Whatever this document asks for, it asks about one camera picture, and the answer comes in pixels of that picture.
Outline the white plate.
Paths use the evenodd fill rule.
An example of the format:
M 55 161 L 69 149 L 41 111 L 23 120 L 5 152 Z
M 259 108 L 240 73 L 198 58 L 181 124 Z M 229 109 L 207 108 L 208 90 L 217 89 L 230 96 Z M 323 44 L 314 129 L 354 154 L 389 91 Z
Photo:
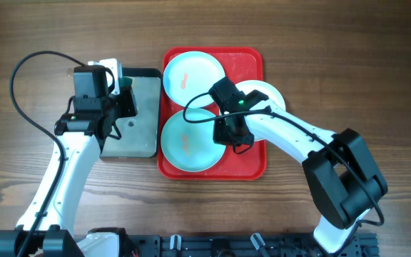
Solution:
M 237 115 L 244 115 L 245 118 L 251 109 L 258 110 L 257 104 L 266 100 L 272 100 L 275 105 L 285 109 L 285 101 L 281 93 L 269 83 L 259 80 L 247 80 L 234 84 L 225 77 L 213 85 L 209 94 L 220 109 L 220 119 Z M 251 130 L 250 132 L 254 135 L 254 142 L 263 140 L 262 136 Z

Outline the green yellow sponge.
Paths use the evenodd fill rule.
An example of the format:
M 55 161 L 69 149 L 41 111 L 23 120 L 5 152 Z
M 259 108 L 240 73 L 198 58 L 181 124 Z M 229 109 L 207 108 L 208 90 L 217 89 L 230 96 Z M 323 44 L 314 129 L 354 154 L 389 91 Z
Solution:
M 120 80 L 120 88 L 122 90 L 124 89 L 130 89 L 132 87 L 133 79 L 131 77 L 124 76 Z

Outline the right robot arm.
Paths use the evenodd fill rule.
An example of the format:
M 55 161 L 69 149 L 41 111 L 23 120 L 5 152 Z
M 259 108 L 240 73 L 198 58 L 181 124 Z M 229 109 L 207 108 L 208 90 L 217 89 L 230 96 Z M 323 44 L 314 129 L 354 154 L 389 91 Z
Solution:
M 357 227 L 367 223 L 365 215 L 379 209 L 387 182 L 358 132 L 318 128 L 289 114 L 272 96 L 257 89 L 240 91 L 226 77 L 208 93 L 220 109 L 213 132 L 216 143 L 252 146 L 258 137 L 301 164 L 321 214 L 313 237 L 324 251 L 340 251 Z

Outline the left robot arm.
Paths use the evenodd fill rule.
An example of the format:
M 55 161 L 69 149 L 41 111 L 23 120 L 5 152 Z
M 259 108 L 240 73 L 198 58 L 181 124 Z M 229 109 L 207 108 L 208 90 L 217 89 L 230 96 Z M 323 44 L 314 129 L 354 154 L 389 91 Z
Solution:
M 41 185 L 13 230 L 0 230 L 0 256 L 136 256 L 124 228 L 96 228 L 75 241 L 73 226 L 88 174 L 119 118 L 135 116 L 131 89 L 70 99 L 75 111 L 57 122 L 54 151 Z

